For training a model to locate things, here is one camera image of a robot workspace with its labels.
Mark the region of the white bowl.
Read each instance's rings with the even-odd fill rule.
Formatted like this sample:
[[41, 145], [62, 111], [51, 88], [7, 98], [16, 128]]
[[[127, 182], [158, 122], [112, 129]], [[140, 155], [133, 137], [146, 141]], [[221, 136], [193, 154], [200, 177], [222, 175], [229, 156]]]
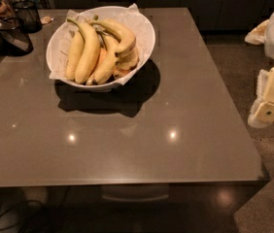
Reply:
[[135, 4], [128, 8], [120, 6], [104, 6], [89, 9], [80, 13], [70, 10], [66, 14], [65, 18], [72, 17], [77, 21], [83, 21], [93, 18], [94, 16], [98, 16], [99, 19], [112, 18], [125, 24], [134, 32], [136, 36], [136, 46], [139, 51], [139, 62], [136, 68], [123, 78], [101, 85], [82, 85], [67, 80], [65, 77], [65, 69], [68, 59], [68, 51], [78, 27], [71, 22], [64, 21], [51, 36], [46, 50], [46, 60], [49, 69], [51, 70], [51, 80], [60, 80], [74, 87], [88, 91], [107, 92], [113, 88], [125, 85], [150, 58], [155, 45], [154, 27], [150, 21], [139, 12], [139, 9]]

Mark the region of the curved yellow banana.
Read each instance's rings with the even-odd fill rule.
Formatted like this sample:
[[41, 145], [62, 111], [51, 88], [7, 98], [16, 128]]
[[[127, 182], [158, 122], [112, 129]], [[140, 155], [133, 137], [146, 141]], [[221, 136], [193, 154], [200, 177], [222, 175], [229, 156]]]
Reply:
[[92, 20], [92, 25], [102, 26], [107, 32], [115, 36], [120, 42], [115, 49], [115, 55], [128, 55], [136, 46], [136, 36], [134, 32], [121, 22], [111, 18], [102, 20]]

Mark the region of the left yellow banana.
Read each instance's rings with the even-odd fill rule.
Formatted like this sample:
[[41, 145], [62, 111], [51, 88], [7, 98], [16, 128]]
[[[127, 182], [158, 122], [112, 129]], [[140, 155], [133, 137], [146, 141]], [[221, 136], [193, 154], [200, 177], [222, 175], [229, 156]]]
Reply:
[[66, 65], [66, 78], [70, 81], [75, 79], [75, 72], [83, 54], [85, 40], [80, 31], [77, 31], [71, 41]]

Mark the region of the small wrapper on table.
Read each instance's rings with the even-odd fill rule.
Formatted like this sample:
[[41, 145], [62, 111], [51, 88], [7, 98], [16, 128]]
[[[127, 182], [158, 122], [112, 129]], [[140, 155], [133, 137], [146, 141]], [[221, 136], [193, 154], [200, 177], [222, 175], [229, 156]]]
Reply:
[[51, 23], [52, 21], [53, 21], [53, 17], [51, 17], [51, 16], [45, 16], [45, 17], [41, 18], [41, 23], [43, 25]]

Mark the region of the right lower yellow banana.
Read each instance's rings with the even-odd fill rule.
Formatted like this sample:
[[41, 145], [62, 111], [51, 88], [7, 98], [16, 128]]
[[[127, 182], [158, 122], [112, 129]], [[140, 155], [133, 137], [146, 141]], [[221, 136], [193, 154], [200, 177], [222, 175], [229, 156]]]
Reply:
[[117, 39], [109, 34], [99, 32], [106, 47], [106, 56], [104, 60], [95, 68], [94, 72], [86, 81], [86, 85], [101, 85], [111, 78], [117, 68], [118, 58], [115, 50], [119, 45]]

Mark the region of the large middle yellow banana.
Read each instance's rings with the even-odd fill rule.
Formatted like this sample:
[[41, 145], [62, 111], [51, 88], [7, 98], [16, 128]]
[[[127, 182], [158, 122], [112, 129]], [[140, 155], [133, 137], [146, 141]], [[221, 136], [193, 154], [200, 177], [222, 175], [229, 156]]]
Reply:
[[75, 83], [84, 83], [94, 70], [98, 55], [100, 52], [100, 42], [95, 29], [87, 22], [77, 22], [75, 19], [68, 17], [68, 22], [74, 23], [81, 32], [85, 46], [75, 72]]

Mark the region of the small banana at right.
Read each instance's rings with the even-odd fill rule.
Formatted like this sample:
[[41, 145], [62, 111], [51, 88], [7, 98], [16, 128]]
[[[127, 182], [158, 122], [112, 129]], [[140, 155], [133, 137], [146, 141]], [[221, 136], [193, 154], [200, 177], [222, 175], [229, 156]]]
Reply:
[[121, 58], [119, 61], [116, 62], [116, 70], [113, 73], [113, 77], [115, 80], [119, 78], [123, 78], [126, 76], [130, 71], [132, 71], [139, 62], [139, 52], [137, 48], [134, 48], [129, 55]]

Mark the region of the black mesh pen cup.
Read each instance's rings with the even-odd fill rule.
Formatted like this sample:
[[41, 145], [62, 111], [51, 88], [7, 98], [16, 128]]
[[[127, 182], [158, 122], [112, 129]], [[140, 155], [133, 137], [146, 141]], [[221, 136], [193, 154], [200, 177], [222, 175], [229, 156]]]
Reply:
[[27, 33], [36, 33], [42, 29], [42, 22], [36, 4], [31, 0], [15, 2], [13, 7], [17, 17], [22, 22], [22, 28]]

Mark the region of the black mesh tray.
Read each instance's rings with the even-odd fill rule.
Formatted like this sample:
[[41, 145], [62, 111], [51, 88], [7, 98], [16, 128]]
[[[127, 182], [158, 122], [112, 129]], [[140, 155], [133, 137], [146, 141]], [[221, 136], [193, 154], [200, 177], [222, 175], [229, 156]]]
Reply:
[[29, 35], [23, 30], [22, 20], [16, 17], [0, 20], [0, 36], [8, 55], [24, 56], [33, 51]]

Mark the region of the orange fruit under bananas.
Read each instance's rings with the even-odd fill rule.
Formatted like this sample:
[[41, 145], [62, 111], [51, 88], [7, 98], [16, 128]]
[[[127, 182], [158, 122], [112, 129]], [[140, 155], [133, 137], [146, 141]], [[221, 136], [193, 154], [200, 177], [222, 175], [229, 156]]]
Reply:
[[95, 67], [98, 67], [104, 61], [106, 55], [107, 55], [106, 49], [100, 48], [100, 52], [99, 52]]

